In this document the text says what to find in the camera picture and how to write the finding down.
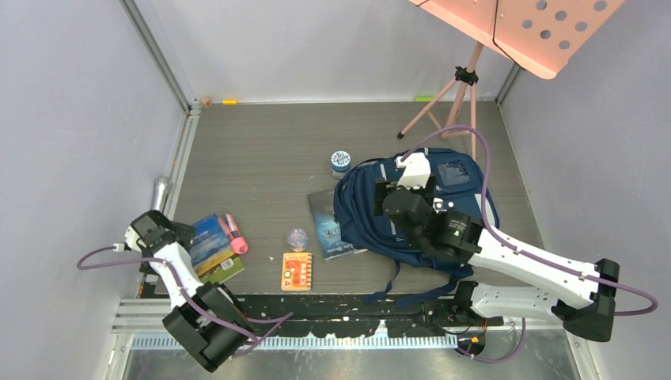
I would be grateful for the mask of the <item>landscape cover book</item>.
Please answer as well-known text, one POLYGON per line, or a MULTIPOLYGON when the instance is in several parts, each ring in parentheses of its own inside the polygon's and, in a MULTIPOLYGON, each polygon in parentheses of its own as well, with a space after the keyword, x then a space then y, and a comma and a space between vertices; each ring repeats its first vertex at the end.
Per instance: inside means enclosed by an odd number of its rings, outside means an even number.
POLYGON ((223 283, 245 269, 242 255, 235 254, 230 247, 219 216, 208 215, 193 225, 196 236, 189 255, 195 274, 203 283, 223 283))

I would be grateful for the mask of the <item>navy blue backpack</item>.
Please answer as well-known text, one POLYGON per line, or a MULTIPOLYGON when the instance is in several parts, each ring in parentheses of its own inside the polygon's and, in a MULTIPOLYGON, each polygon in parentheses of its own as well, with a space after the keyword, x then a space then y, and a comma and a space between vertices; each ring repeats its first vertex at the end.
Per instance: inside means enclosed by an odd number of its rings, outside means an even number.
POLYGON ((447 295, 461 279, 473 275, 471 265, 457 261, 443 243, 447 227, 434 201, 452 203, 448 211, 481 218, 484 174, 467 154, 451 149, 423 148, 430 164, 425 187, 400 186, 402 169, 395 158, 374 158, 351 169, 334 188, 334 218, 341 238, 394 261, 448 275, 447 284, 396 300, 400 308, 447 295))

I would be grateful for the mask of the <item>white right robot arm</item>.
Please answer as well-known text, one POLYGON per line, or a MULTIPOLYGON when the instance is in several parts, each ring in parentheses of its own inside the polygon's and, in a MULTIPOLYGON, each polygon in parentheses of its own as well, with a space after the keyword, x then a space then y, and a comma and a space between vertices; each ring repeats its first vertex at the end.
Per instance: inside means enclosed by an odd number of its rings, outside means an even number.
POLYGON ((586 263, 558 256, 486 228, 480 218, 437 211, 425 189, 408 190, 377 180, 374 213, 386 215, 410 247, 449 264, 470 264, 515 277, 528 287, 464 283, 452 315, 462 325, 480 317, 529 317, 559 321, 585 340, 608 342, 616 308, 620 266, 613 260, 586 263))

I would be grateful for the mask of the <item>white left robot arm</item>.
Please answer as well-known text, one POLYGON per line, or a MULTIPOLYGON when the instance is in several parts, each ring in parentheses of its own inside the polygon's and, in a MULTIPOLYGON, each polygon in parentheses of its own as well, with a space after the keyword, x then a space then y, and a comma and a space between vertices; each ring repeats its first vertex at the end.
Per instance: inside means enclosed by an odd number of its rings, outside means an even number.
POLYGON ((188 253, 194 237, 194 226, 157 210, 138 216, 124 235, 126 245, 142 254, 166 286, 171 310, 162 320, 165 330, 213 372, 256 335, 233 293, 196 275, 188 253))

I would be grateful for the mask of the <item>silver metal cylinder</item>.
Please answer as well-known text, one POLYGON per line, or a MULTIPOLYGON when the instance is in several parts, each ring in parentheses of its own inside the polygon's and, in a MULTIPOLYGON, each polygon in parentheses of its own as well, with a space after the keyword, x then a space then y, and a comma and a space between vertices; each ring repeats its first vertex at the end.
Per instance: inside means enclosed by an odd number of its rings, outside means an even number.
POLYGON ((153 197, 151 209, 163 212, 169 194, 171 192, 172 182, 167 176, 159 176, 154 181, 153 197))

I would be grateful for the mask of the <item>pink highlighter marker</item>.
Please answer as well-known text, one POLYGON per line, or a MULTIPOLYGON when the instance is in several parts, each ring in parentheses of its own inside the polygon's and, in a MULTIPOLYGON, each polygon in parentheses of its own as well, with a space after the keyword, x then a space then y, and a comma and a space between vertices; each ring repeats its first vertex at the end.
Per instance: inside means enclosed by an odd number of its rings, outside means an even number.
POLYGON ((241 235, 238 226, 231 214, 223 214, 219 216, 222 230, 230 240, 230 247, 237 255, 243 255, 248 252, 248 243, 241 235))

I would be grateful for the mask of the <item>blue white round jar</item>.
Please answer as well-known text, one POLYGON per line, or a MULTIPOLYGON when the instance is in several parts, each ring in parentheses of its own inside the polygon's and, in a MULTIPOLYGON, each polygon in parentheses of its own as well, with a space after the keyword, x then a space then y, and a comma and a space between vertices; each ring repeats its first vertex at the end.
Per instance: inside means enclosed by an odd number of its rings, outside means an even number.
POLYGON ((335 179, 341 180, 351 168, 351 156, 348 152, 339 150, 331 156, 331 171, 335 179))

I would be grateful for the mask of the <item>blue Wuthering Heights book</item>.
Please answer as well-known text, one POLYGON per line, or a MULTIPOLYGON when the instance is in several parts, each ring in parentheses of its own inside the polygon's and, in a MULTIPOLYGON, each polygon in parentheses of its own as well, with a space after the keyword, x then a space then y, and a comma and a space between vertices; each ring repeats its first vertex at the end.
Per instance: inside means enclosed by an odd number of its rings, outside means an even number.
POLYGON ((324 261, 366 252, 366 249, 341 239, 340 226, 335 219, 333 206, 334 192, 334 189, 325 189, 307 195, 324 261))

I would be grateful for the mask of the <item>orange spiral notepad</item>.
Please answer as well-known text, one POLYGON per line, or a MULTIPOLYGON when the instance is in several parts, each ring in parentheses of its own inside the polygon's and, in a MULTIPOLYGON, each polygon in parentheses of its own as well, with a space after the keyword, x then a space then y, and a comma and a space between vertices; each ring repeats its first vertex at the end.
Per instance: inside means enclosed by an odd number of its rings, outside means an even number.
POLYGON ((282 291, 306 292, 312 288, 313 255, 306 252, 284 253, 282 256, 282 291))

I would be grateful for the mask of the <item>small wooden block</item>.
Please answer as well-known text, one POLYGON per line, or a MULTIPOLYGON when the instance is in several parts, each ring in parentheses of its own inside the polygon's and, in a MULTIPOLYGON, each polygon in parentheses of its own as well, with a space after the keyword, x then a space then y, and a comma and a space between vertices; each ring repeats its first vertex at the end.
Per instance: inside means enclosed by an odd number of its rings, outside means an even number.
POLYGON ((210 108, 213 104, 212 100, 210 97, 202 97, 200 99, 200 103, 204 108, 210 108))

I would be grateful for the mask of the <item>pink music stand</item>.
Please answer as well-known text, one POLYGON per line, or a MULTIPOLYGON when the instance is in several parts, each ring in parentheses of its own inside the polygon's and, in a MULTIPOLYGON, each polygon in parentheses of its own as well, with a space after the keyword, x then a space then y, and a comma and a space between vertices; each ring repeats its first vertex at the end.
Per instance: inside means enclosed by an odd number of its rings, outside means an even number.
POLYGON ((508 58, 538 78, 551 80, 575 52, 624 4, 624 0, 457 0, 416 1, 415 6, 471 37, 475 47, 466 66, 456 66, 453 78, 403 128, 402 139, 424 116, 442 124, 432 108, 453 87, 457 95, 446 125, 454 125, 465 99, 470 125, 476 126, 476 65, 484 48, 508 58))

